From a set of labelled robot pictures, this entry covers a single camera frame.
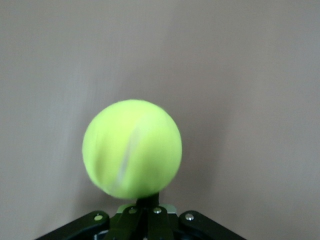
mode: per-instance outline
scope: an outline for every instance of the tennis ball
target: tennis ball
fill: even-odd
[[[124,100],[89,124],[82,155],[92,182],[120,199],[139,199],[165,188],[176,175],[182,142],[174,120],[144,100]]]

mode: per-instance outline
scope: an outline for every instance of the yellow-green tennis ball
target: yellow-green tennis ball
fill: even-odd
[[[180,166],[182,142],[162,108],[130,99],[108,106],[92,120],[82,155],[95,185],[115,198],[138,199],[171,182]]]

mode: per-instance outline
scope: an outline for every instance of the screw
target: screw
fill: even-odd
[[[101,219],[103,219],[104,217],[102,215],[99,215],[97,214],[95,217],[94,217],[94,220],[95,221],[100,221]]]
[[[154,209],[153,209],[153,212],[155,213],[155,214],[159,214],[159,213],[161,213],[161,208],[160,207],[155,207]]]
[[[195,219],[195,217],[191,213],[187,213],[185,215],[185,219],[187,219],[188,221],[192,221],[193,219]]]
[[[135,214],[137,212],[137,209],[132,207],[130,210],[129,210],[129,214]]]

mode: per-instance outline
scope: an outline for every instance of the plain gray background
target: plain gray background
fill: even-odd
[[[1,0],[1,239],[127,203],[93,186],[81,145],[131,98],[181,131],[162,203],[250,240],[320,239],[317,0]]]

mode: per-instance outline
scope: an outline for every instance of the metal bolt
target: metal bolt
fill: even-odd
[[[94,220],[95,221],[100,221],[101,219],[103,219],[104,217],[102,215],[99,215],[97,214],[95,217],[94,217]]]
[[[160,207],[155,207],[154,209],[153,209],[153,212],[155,213],[155,214],[159,214],[159,213],[161,213],[161,208]]]
[[[130,210],[129,210],[129,214],[135,214],[138,210],[134,207],[132,207]]]
[[[192,221],[193,219],[195,219],[195,217],[191,213],[187,213],[185,215],[185,219],[187,219],[188,221]]]

